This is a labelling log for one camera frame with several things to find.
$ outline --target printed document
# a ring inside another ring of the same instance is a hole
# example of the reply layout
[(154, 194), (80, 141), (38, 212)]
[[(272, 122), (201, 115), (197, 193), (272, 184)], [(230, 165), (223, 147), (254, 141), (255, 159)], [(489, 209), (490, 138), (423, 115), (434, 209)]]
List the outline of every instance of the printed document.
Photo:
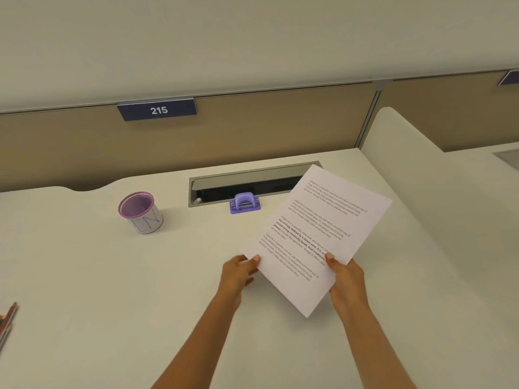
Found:
[(312, 165), (243, 254), (308, 317), (335, 282), (324, 254), (347, 264), (390, 205)]

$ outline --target forearm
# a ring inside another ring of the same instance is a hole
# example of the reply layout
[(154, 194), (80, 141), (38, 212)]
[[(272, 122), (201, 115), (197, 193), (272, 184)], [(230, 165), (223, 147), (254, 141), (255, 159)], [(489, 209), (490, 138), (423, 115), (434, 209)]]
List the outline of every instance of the forearm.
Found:
[(232, 300), (217, 294), (152, 389), (208, 388), (235, 311)]
[(365, 304), (341, 317), (365, 389), (415, 389), (382, 327)]

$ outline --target cup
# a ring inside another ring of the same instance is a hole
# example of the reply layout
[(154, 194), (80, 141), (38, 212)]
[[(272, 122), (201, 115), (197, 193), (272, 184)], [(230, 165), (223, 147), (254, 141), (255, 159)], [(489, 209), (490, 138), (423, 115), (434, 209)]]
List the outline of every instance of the cup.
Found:
[(142, 234), (155, 232), (164, 221), (164, 216), (155, 206), (153, 195), (146, 191), (134, 192), (125, 197), (119, 203), (119, 214)]

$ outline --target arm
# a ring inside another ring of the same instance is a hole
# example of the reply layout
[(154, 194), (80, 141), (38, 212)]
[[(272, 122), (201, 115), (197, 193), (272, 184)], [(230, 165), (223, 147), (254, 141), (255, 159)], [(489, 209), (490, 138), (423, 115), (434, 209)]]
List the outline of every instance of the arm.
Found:
[(211, 385), (232, 317), (241, 302), (241, 290), (254, 278), (259, 255), (225, 262), (218, 291), (191, 335), (152, 389), (206, 389)]
[(367, 302), (364, 271), (352, 259), (347, 265), (325, 255), (335, 272), (330, 296), (350, 343), (365, 389), (416, 389)]

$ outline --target number 215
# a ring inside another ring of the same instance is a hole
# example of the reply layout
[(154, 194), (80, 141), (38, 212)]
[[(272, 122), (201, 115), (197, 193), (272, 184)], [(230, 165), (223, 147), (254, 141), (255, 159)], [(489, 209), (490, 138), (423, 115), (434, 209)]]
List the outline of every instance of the number 215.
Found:
[(158, 115), (159, 113), (168, 113), (168, 110), (166, 109), (165, 106), (161, 106), (160, 108), (151, 108), (151, 110), (152, 110), (152, 115)]

